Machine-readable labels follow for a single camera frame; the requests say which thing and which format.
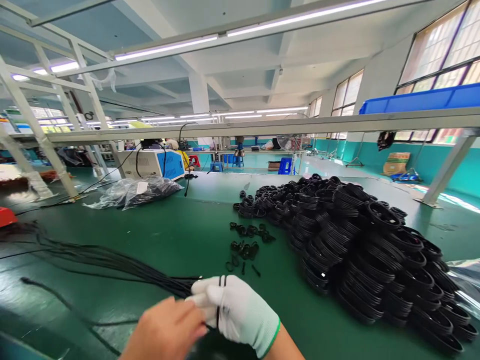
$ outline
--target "hand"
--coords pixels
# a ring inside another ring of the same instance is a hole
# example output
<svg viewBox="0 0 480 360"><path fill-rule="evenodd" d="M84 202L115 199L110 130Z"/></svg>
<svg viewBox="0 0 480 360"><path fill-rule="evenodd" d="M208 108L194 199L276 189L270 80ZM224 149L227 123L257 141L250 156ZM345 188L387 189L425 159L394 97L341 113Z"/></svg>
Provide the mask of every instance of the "hand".
<svg viewBox="0 0 480 360"><path fill-rule="evenodd" d="M143 313L119 360L184 360L206 333L204 313L192 301L169 297Z"/></svg>
<svg viewBox="0 0 480 360"><path fill-rule="evenodd" d="M246 282L235 275L195 282L194 301L205 313L207 325L227 339L249 344L259 359L268 353L280 330L280 318Z"/></svg>

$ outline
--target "green glove cuff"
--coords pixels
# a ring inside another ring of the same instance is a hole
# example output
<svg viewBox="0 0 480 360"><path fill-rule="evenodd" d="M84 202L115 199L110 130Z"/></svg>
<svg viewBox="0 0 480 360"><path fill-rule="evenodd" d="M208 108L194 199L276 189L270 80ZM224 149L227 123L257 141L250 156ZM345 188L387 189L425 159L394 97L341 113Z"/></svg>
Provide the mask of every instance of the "green glove cuff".
<svg viewBox="0 0 480 360"><path fill-rule="evenodd" d="M272 348L275 340L277 339L277 335L279 334L280 324L281 324L280 318L278 318L278 325L277 325L277 327L276 327L276 331L275 331L275 333L273 334L273 337L272 337L272 339L271 339L271 341L270 341L270 344L269 344L268 347L266 348L265 352L263 353L262 356L259 356L259 351L256 352L256 354L257 354L257 356L258 356L259 359L263 359L263 358L264 358L265 356L267 356L267 354L269 353L269 351L270 351L270 349Z"/></svg>

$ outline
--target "white glove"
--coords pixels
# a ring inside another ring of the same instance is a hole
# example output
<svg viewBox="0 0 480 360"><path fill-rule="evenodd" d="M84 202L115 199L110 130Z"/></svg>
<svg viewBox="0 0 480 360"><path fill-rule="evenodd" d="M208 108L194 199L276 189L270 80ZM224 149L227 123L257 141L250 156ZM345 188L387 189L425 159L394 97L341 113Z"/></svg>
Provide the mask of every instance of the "white glove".
<svg viewBox="0 0 480 360"><path fill-rule="evenodd" d="M228 340L249 344L259 359L273 345L280 318L246 282L235 275L215 276L195 282L186 301L205 312L207 325Z"/></svg>

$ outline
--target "blue stool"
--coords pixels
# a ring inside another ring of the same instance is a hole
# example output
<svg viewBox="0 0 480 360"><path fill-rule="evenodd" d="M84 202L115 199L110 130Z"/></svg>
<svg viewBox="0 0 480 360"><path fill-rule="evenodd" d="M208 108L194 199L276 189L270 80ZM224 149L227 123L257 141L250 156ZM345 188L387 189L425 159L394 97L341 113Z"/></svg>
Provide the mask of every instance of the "blue stool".
<svg viewBox="0 0 480 360"><path fill-rule="evenodd" d="M292 158L282 157L280 159L280 168L278 169L278 175L290 175L292 172Z"/></svg>
<svg viewBox="0 0 480 360"><path fill-rule="evenodd" d="M213 173L223 173L224 164L221 161L214 161L210 163L210 171Z"/></svg>
<svg viewBox="0 0 480 360"><path fill-rule="evenodd" d="M233 157L233 163L232 163L232 167L234 167L235 165L237 165L238 167L242 167L242 166L245 166L244 165L244 158L241 157L241 156L234 156Z"/></svg>

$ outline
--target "electric fan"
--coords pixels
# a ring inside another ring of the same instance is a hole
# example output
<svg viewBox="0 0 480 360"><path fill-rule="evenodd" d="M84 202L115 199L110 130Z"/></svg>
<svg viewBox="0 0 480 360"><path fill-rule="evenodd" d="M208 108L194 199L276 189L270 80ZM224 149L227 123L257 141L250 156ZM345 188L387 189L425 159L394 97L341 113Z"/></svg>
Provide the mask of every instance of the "electric fan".
<svg viewBox="0 0 480 360"><path fill-rule="evenodd" d="M308 116L302 113L295 113L285 116L282 120L293 119L308 119ZM293 171L295 175L295 162L297 161L298 155L302 150L302 145L304 142L310 143L310 138L304 136L304 134L282 134L277 135L276 139L278 140L278 145L280 145L282 150L292 153L291 168L294 169Z"/></svg>

